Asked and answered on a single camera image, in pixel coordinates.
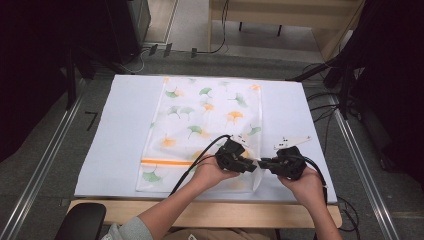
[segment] human hand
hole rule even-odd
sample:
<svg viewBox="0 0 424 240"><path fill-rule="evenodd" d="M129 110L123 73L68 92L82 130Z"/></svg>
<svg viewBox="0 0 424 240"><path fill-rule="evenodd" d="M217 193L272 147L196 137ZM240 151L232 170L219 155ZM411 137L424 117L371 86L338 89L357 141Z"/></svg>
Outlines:
<svg viewBox="0 0 424 240"><path fill-rule="evenodd" d="M297 201L306 209L325 206L322 182L315 170L306 167L300 179L296 181L281 176L278 176L278 179L293 192Z"/></svg>
<svg viewBox="0 0 424 240"><path fill-rule="evenodd" d="M222 180L240 175L240 173L219 168L216 158L212 155L205 155L202 159L204 160L197 165L196 171L189 182L189 184L199 187L201 191L206 191Z"/></svg>

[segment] black armrest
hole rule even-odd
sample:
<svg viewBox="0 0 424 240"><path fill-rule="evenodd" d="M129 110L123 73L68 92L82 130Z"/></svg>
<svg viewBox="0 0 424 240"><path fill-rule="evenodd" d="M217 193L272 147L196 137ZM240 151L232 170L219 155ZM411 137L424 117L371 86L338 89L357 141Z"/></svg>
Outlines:
<svg viewBox="0 0 424 240"><path fill-rule="evenodd" d="M68 212L55 240L97 240L106 215L98 203L80 203Z"/></svg>

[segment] metal strip on floor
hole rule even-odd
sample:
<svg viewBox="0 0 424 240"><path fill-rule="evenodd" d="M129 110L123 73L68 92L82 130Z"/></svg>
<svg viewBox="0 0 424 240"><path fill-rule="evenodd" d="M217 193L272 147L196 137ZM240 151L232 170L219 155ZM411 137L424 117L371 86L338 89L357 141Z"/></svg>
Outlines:
<svg viewBox="0 0 424 240"><path fill-rule="evenodd" d="M52 139L49 142L49 145L46 148L46 151L41 157L41 160L38 163L34 174L32 175L24 192L16 203L12 215L10 216L2 234L0 235L1 240L16 239L29 210L31 209L31 206L37 197L38 191L40 190L41 185L47 176L50 166L54 161L56 153L58 152L59 147L62 144L62 141L65 138L66 133L75 117L75 114L78 111L84 94L85 86L85 80L81 79L79 83L79 89L81 89L81 93L78 95L71 109L65 112L58 128L56 129Z"/></svg>
<svg viewBox="0 0 424 240"><path fill-rule="evenodd" d="M331 104L338 103L336 97L330 97ZM365 192L370 200L371 207L373 208L374 214L380 224L381 231L385 239L400 239L393 224L389 210L384 203L383 198L378 191L377 185L374 182L371 172L362 156L361 150L355 140L355 136L349 126L349 123L343 118L342 114L337 110L336 112L337 123L342 131L343 137L347 143L350 154L353 158L353 162L358 171L359 177L361 178Z"/></svg>

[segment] table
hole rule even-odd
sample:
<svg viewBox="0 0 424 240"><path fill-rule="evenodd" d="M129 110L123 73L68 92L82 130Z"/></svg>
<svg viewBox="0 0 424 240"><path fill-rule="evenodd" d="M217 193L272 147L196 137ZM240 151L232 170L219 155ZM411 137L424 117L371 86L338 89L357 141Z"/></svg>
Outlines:
<svg viewBox="0 0 424 240"><path fill-rule="evenodd" d="M312 28L325 61L338 50L346 33L354 29L365 0L230 0L227 21ZM212 21L222 19L225 0L209 0L208 50Z"/></svg>
<svg viewBox="0 0 424 240"><path fill-rule="evenodd" d="M123 223L167 197L167 193L135 191L143 148L140 147L140 151L128 151L137 147L137 144L140 146L145 144L163 78L163 76L115 76L101 123L81 169L75 190L75 196L88 199L75 200L71 207L84 201L100 202L108 209L107 223ZM263 135L266 138L263 137L261 152L264 156L275 154L273 146L282 139L282 132L285 136L311 136L312 140L298 147L303 155L313 156L311 158L320 167L328 183L330 212L336 223L341 225L334 186L302 85L236 78L226 80L250 81L262 86ZM291 191L275 178L275 175L267 171L254 193L202 194L186 209L175 226L220 227L225 223L226 227L313 227L303 206L298 205ZM206 222L201 220L205 218L205 212L210 214L207 215ZM256 215L264 218L263 223L252 221L252 217L249 217L255 216L253 219L256 219Z"/></svg>

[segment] sleeve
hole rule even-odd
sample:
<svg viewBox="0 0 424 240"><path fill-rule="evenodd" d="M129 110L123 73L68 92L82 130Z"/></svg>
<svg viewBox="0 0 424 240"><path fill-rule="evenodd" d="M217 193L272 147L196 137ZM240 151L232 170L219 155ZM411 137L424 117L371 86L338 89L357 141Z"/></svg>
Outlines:
<svg viewBox="0 0 424 240"><path fill-rule="evenodd" d="M102 240L153 240L147 226L138 217L133 217L122 226L113 224Z"/></svg>

